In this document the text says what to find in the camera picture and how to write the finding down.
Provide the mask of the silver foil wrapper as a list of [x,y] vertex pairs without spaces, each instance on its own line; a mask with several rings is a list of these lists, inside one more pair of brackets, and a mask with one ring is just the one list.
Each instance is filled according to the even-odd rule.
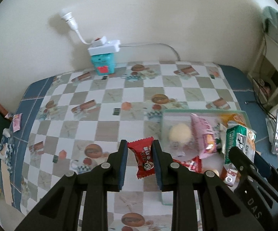
[[8,112],[8,113],[5,115],[5,118],[6,118],[6,119],[9,119],[10,121],[12,121],[12,119],[13,119],[13,113]]

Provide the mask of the teal toy box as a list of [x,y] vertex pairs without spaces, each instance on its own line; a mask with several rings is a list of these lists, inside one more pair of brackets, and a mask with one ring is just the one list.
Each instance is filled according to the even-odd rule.
[[115,72],[115,59],[113,53],[91,56],[91,63],[99,76],[109,75]]

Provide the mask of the dark red snack packet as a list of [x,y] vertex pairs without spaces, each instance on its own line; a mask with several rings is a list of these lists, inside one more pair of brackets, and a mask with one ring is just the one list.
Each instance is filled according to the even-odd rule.
[[240,173],[233,164],[225,164],[220,174],[220,179],[229,187],[239,182]]

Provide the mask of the white green cracker packet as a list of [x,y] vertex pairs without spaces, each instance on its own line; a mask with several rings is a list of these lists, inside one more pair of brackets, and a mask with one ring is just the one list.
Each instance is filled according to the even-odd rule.
[[239,148],[252,162],[255,157],[255,139],[256,133],[241,124],[229,123],[226,130],[226,142],[225,142],[225,156],[224,164],[231,163],[229,159],[229,151],[232,147]]

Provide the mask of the crumpled blue white wrapper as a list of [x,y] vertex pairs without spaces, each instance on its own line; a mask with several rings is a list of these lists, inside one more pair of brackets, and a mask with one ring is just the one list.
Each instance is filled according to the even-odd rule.
[[13,172],[13,162],[11,159],[15,155],[15,145],[13,142],[12,132],[9,128],[3,129],[3,135],[0,142],[0,159],[7,166],[7,171]]

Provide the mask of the pink snack bag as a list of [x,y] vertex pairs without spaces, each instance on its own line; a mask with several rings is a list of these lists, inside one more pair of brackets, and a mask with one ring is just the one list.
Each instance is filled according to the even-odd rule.
[[199,158],[205,159],[216,153],[216,139],[210,123],[196,114],[191,114],[191,124]]

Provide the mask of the small red candy packet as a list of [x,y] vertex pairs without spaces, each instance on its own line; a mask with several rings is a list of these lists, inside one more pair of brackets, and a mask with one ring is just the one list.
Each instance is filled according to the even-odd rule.
[[151,155],[151,146],[154,138],[148,137],[140,139],[127,144],[127,147],[134,153],[137,162],[137,178],[142,179],[144,177],[155,174],[155,166],[153,157]]

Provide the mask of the white shelf unit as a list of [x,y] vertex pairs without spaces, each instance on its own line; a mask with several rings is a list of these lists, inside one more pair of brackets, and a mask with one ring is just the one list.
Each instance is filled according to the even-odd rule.
[[278,109],[278,11],[263,9],[263,39],[259,53],[247,74],[263,107],[270,113]]

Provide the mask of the yellow soft bread packet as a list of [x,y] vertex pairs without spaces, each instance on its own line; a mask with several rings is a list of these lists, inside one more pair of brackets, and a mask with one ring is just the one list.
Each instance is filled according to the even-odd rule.
[[220,114],[219,123],[227,128],[229,124],[238,124],[238,125],[246,126],[246,122],[243,116],[237,113]]

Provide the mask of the white power strip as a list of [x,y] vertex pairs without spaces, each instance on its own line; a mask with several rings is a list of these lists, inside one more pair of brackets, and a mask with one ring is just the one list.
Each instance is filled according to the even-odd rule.
[[88,48],[90,56],[117,53],[120,51],[120,40],[108,41],[106,36],[95,38]]

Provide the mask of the checkered patterned tablecloth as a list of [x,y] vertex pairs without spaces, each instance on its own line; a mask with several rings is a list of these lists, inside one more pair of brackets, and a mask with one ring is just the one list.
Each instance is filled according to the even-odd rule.
[[209,107],[245,111],[258,153],[278,166],[252,84],[232,66],[132,62],[109,77],[75,71],[31,84],[16,111],[21,122],[13,133],[12,206],[28,214],[67,171],[105,162],[123,139],[160,138],[164,110]]

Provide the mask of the teal rimmed white tray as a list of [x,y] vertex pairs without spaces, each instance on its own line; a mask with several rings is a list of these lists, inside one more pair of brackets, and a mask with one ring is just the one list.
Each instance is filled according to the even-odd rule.
[[229,187],[240,180],[229,160],[237,146],[251,161],[255,156],[256,133],[246,112],[240,110],[165,110],[161,122],[163,151],[197,173],[213,171]]

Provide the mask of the large red snack bag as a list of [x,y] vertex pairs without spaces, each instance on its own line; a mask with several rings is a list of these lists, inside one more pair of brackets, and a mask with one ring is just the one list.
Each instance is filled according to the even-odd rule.
[[196,173],[202,172],[202,161],[199,156],[196,156],[193,159],[187,161],[179,161],[176,159],[173,159],[173,161],[185,166],[189,171]]

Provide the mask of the clear round bun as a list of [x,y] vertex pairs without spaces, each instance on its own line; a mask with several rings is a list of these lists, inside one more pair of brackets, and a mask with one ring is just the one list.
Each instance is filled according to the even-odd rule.
[[194,141],[191,119],[166,119],[162,123],[161,143],[163,150],[175,159],[185,160],[191,156],[191,145]]

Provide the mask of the small pink candy packet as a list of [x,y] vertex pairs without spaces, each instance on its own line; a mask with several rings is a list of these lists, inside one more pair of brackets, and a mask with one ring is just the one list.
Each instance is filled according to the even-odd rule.
[[15,114],[13,116],[13,132],[17,132],[21,129],[22,114]]

